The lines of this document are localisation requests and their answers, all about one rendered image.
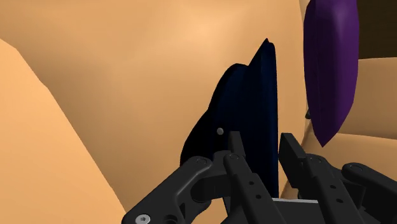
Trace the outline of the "dark blue object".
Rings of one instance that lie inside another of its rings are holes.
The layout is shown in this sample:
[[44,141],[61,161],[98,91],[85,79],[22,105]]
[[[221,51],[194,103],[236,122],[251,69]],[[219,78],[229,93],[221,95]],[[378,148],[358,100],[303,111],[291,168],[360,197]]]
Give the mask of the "dark blue object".
[[251,62],[233,64],[220,78],[205,113],[187,137],[180,156],[213,158],[240,133],[246,161],[272,197],[278,197],[278,114],[275,46],[265,40]]

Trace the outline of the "tan sofa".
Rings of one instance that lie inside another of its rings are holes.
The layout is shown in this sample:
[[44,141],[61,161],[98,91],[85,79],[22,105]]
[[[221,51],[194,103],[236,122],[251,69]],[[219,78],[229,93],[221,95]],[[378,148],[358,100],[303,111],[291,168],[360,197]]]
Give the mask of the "tan sofa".
[[306,2],[0,0],[0,224],[120,224],[264,39],[303,141]]

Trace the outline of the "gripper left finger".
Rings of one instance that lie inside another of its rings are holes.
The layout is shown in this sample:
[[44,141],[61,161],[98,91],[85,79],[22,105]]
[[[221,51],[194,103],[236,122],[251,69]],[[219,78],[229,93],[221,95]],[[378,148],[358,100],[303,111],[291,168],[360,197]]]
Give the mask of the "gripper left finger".
[[214,160],[194,156],[123,217],[121,224],[191,224],[213,199],[224,198],[221,224],[286,224],[259,176],[246,160],[239,132]]

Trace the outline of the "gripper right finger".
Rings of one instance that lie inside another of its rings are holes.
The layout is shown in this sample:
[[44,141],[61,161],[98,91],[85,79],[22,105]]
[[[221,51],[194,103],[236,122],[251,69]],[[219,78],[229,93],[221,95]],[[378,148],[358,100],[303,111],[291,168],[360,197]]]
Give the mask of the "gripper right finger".
[[360,163],[342,169],[306,153],[291,133],[282,133],[279,161],[292,188],[303,199],[317,200],[326,224],[397,224],[397,181]]

